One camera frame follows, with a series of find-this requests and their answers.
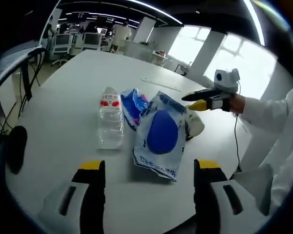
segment office chair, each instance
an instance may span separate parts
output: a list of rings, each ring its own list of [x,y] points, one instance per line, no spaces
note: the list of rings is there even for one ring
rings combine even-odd
[[[101,50],[102,34],[99,33],[85,33],[83,50]]]
[[[54,46],[52,50],[52,54],[54,55],[62,55],[62,58],[54,61],[51,65],[55,63],[60,63],[61,66],[62,62],[67,62],[68,60],[65,59],[65,56],[69,54],[70,47],[72,45],[71,36],[69,34],[58,34],[54,40]]]
[[[83,45],[84,45],[84,40],[82,35],[75,34],[70,55],[75,56],[79,54],[82,51]]]

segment white table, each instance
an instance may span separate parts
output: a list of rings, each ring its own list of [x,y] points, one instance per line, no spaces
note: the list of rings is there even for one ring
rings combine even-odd
[[[153,83],[147,78],[176,91]],[[167,69],[134,58],[83,51],[57,70],[25,106],[19,124],[28,132],[24,165],[6,179],[17,201],[32,217],[43,199],[63,181],[70,181],[85,161],[106,163],[105,233],[164,233],[195,214],[193,160],[214,159],[227,177],[237,167],[235,118],[220,110],[199,113],[205,124],[201,135],[187,142],[177,182],[159,178],[133,165],[134,132],[125,127],[127,145],[120,152],[96,150],[97,115],[103,90],[139,88],[148,99],[161,90],[181,104],[181,97],[202,86]],[[238,122],[240,157],[250,135]]]

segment plastic water bottle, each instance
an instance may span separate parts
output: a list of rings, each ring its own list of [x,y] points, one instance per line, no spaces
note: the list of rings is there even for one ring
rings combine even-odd
[[[124,136],[124,115],[120,95],[107,87],[100,100],[99,141],[100,149],[119,149]]]

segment person's hand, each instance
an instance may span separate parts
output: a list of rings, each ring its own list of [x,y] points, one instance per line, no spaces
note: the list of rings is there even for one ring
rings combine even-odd
[[[230,111],[236,114],[242,114],[245,106],[245,97],[235,94],[229,100]]]

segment lab coat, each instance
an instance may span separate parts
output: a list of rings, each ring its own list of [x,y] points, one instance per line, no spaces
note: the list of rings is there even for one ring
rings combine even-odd
[[[131,36],[131,29],[127,26],[117,26],[115,28],[115,35],[112,41],[113,45],[123,46],[126,38]]]
[[[242,119],[278,134],[265,160],[273,169],[270,214],[283,202],[293,185],[293,89],[281,101],[246,98]]]

